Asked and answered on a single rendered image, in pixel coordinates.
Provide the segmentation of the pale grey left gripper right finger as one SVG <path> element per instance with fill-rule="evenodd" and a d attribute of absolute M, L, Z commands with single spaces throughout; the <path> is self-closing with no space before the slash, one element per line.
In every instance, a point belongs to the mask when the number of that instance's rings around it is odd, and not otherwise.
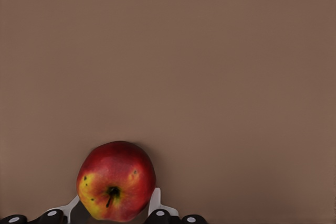
<path fill-rule="evenodd" d="M 148 217 L 144 224 L 208 224 L 208 221 L 196 214 L 180 217 L 175 208 L 161 204 L 161 189 L 156 187 L 149 202 Z"/>

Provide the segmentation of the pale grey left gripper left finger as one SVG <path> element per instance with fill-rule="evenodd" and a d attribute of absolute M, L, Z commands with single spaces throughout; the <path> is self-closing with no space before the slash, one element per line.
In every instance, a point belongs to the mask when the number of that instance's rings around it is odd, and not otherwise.
<path fill-rule="evenodd" d="M 79 196 L 63 206 L 51 208 L 34 220 L 24 215 L 14 214 L 0 219 L 0 224 L 71 224 L 71 212 L 79 203 Z"/>

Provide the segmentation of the red yellow apple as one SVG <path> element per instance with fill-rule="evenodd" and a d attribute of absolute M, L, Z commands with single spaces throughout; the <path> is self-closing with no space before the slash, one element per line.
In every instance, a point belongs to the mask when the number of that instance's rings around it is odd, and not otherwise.
<path fill-rule="evenodd" d="M 139 146 L 114 141 L 91 151 L 76 181 L 77 195 L 97 220 L 129 222 L 145 209 L 156 185 L 148 154 Z"/>

